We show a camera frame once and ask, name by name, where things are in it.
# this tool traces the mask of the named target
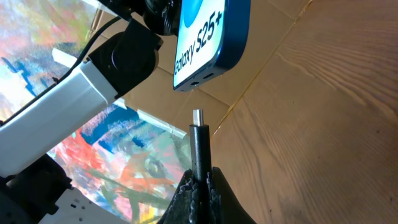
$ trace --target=smartphone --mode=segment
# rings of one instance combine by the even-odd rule
[[[187,91],[240,60],[249,32],[250,0],[183,0],[173,88]]]

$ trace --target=colorful painting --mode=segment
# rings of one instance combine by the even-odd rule
[[[96,8],[81,0],[5,0],[0,11],[0,120],[6,120],[68,70],[52,52],[77,57]],[[74,187],[130,223],[159,219],[190,168],[188,137],[141,118],[112,105],[48,152]]]

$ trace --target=brown cardboard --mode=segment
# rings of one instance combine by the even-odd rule
[[[200,89],[232,106],[265,65],[294,20],[265,0],[251,1],[249,37],[238,64]]]
[[[192,90],[185,104],[181,107],[172,124],[184,131],[192,124],[192,111],[203,109],[205,124],[213,134],[228,111],[229,106],[199,89]]]
[[[310,1],[312,0],[269,0],[271,4],[292,19],[298,18]]]
[[[189,93],[173,90],[173,77],[161,68],[123,96],[126,106],[143,110],[171,125]]]

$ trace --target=metal tip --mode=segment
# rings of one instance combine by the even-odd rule
[[[196,126],[203,126],[204,119],[203,119],[203,110],[193,110],[193,124]]]

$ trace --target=wire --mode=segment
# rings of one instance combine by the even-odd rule
[[[95,34],[93,35],[93,37],[88,41],[88,43],[86,44],[86,47],[81,51],[79,57],[76,59],[76,62],[72,65],[72,67],[69,68],[69,70],[59,79],[57,80],[56,78],[54,78],[54,80],[56,81],[56,83],[54,83],[53,85],[49,86],[47,89],[45,89],[42,93],[40,93],[39,95],[37,95],[33,100],[30,100],[25,106],[23,106],[21,109],[19,109],[17,112],[15,112],[13,115],[11,115],[11,117],[9,117],[7,120],[5,121],[0,121],[0,127],[5,125],[7,122],[9,122],[12,118],[15,118],[17,115],[19,115],[22,111],[24,111],[26,108],[28,108],[30,105],[32,105],[34,102],[36,102],[40,97],[44,96],[47,92],[49,92],[52,88],[54,88],[58,83],[60,83],[62,80],[66,79],[67,76],[69,76],[71,74],[71,72],[73,71],[73,69],[75,69],[85,58],[86,54],[88,53],[88,50],[90,49],[90,47],[94,44],[95,40],[104,32],[104,30],[106,30],[109,26],[111,26],[112,24],[114,24],[115,22],[117,22],[118,20],[120,20],[120,17],[115,17],[113,19],[111,19],[109,22],[107,22],[105,25],[103,25],[101,28],[98,29],[97,32],[95,32]]]
[[[94,42],[97,40],[97,38],[112,24],[120,20],[120,17],[115,17],[108,21],[105,25],[103,25],[97,32],[95,32],[94,36],[88,41],[86,44],[86,47],[81,51],[79,57],[77,58],[76,62],[70,67],[70,69],[58,80],[57,83],[60,83],[60,81],[66,79],[67,76],[71,74],[73,69],[75,69],[85,58],[86,54],[88,53],[90,47],[94,44]]]

